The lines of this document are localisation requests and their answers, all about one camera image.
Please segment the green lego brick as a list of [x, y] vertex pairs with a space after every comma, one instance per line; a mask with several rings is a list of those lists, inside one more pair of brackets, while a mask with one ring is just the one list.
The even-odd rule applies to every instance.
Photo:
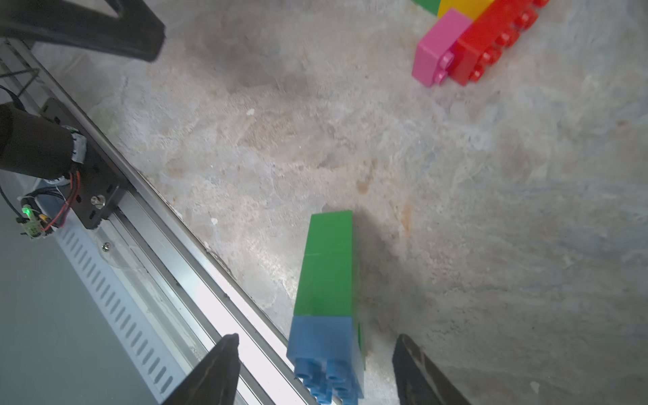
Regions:
[[362, 329], [361, 322], [358, 322], [357, 324], [357, 338], [358, 338], [359, 352], [364, 357], [366, 356], [366, 352], [364, 350], [364, 337], [363, 337], [363, 329]]
[[305, 244], [305, 257], [350, 255], [354, 248], [353, 212], [313, 214]]
[[439, 15], [440, 0], [413, 0], [413, 2], [432, 15]]
[[295, 316], [352, 317], [354, 258], [350, 253], [305, 255], [295, 299]]

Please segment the pink lego brick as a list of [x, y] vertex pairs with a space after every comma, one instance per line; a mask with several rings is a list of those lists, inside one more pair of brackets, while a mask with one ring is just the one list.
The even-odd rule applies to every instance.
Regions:
[[419, 41], [412, 76], [425, 87], [442, 84], [455, 60], [452, 47], [473, 21], [463, 13], [450, 8]]

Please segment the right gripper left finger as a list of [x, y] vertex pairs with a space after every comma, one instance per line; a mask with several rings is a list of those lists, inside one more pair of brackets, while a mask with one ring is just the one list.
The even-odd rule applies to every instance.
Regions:
[[233, 405], [241, 371], [239, 335], [224, 335], [163, 405]]

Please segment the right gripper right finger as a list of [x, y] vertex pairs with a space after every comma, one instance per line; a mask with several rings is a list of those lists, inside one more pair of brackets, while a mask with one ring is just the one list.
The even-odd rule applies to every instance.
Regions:
[[470, 404], [407, 334], [400, 334], [396, 340], [393, 371], [401, 404]]

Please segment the yellow lego brick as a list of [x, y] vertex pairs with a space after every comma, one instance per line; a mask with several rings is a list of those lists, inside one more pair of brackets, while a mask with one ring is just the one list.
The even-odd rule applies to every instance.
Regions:
[[476, 20], [492, 3], [494, 0], [440, 0], [437, 16], [441, 18], [454, 9], [471, 20]]

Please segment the blue lego brick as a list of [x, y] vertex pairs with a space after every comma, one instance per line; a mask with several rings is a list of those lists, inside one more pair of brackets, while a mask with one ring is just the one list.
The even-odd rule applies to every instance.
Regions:
[[353, 317], [293, 317], [287, 357], [318, 403], [338, 398], [357, 404], [364, 398], [365, 361]]

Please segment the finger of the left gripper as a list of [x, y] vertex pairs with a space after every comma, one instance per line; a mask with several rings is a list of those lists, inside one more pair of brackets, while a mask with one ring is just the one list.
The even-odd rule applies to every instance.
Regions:
[[153, 62], [165, 25], [143, 1], [109, 1], [106, 15], [69, 1], [2, 1], [1, 36]]

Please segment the red lego brick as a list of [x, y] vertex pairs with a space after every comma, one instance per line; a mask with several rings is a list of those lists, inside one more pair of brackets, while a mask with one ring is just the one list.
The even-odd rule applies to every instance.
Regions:
[[487, 68], [495, 65], [502, 53], [512, 47], [522, 32], [538, 19], [538, 10], [548, 0], [496, 0], [453, 44], [454, 55], [449, 76], [465, 86], [479, 82]]

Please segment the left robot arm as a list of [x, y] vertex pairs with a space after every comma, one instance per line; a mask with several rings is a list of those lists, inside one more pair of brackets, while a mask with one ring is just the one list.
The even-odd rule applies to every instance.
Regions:
[[[114, 15], [69, 1], [3, 1], [1, 35], [153, 62], [165, 26], [143, 1], [110, 1]], [[18, 94], [1, 105], [1, 167], [57, 179], [84, 163], [87, 140], [79, 133], [27, 112]]]

